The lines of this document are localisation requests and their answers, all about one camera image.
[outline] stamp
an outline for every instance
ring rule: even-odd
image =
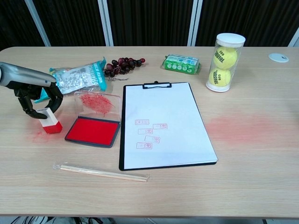
[[[152,149],[153,143],[137,142],[136,148]]]
[[[138,129],[138,134],[153,134],[152,128],[140,128]]]
[[[160,137],[146,135],[145,138],[144,138],[144,141],[146,141],[146,142],[160,143]]]
[[[150,120],[135,120],[135,125],[149,125]]]
[[[167,124],[153,124],[153,129],[167,129]]]

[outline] yellow tennis ball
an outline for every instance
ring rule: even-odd
[[[237,61],[238,54],[234,48],[219,47],[214,54],[215,65],[220,69],[229,69]]]
[[[229,70],[215,68],[210,72],[209,81],[213,85],[223,87],[229,84],[230,77]]]

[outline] black curtain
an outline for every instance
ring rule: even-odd
[[[219,33],[238,33],[245,46],[286,47],[298,27],[298,0],[204,0],[196,46],[214,46]]]
[[[51,46],[105,46],[97,0],[33,0]]]
[[[25,1],[0,1],[0,39],[0,50],[15,46],[44,46]]]
[[[186,46],[193,0],[108,0],[115,46]]]

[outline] white paper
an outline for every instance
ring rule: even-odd
[[[124,169],[216,162],[188,83],[126,87]]]

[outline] robotic hand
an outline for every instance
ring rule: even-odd
[[[23,111],[37,119],[47,119],[46,115],[36,112],[31,103],[31,99],[40,98],[42,88],[50,98],[46,107],[49,107],[53,113],[59,108],[63,99],[53,76],[4,62],[0,62],[0,85],[14,90]]]

